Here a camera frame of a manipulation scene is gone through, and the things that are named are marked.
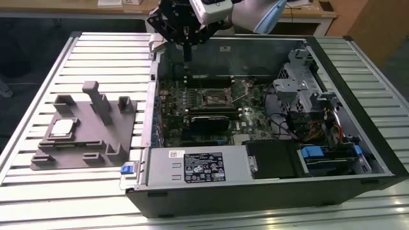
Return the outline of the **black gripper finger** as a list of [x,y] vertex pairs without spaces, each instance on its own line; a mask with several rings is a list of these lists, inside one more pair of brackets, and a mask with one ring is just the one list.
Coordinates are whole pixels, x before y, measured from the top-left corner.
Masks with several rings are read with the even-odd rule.
[[185,34],[185,29],[181,31],[170,27],[168,19],[161,13],[160,8],[156,8],[149,13],[146,22],[161,34],[161,36],[166,39],[168,42],[176,43],[182,47],[184,60],[188,60],[188,36]]
[[188,32],[188,60],[192,60],[192,47],[204,44],[218,29],[224,26],[224,21],[217,21],[208,25],[194,23],[189,26]]

